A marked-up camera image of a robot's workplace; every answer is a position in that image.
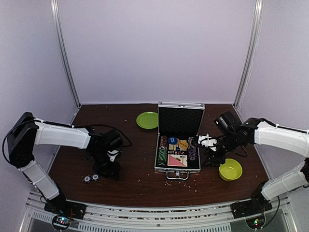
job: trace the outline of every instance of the yellow chip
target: yellow chip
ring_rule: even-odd
[[[181,141],[181,142],[179,143],[179,148],[180,148],[180,149],[187,149],[188,146],[189,146],[189,144],[188,144],[186,141]]]

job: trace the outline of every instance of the case handle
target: case handle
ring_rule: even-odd
[[[182,178],[182,177],[180,177],[181,173],[179,171],[176,171],[175,172],[175,177],[169,177],[169,173],[174,173],[174,172],[165,171],[165,177],[168,180],[187,180],[187,179],[189,179],[189,175],[190,175],[190,172],[186,172],[187,173],[187,177],[186,178]]]

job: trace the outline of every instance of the case lid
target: case lid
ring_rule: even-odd
[[[197,136],[205,105],[200,103],[159,102],[159,134]]]

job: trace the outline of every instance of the green plate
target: green plate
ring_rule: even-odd
[[[144,129],[154,129],[159,125],[158,114],[155,112],[144,112],[136,118],[136,123]]]

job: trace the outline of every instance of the yellow-green bowl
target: yellow-green bowl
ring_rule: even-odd
[[[226,159],[219,167],[219,175],[225,181],[237,180],[242,175],[242,167],[234,159]]]

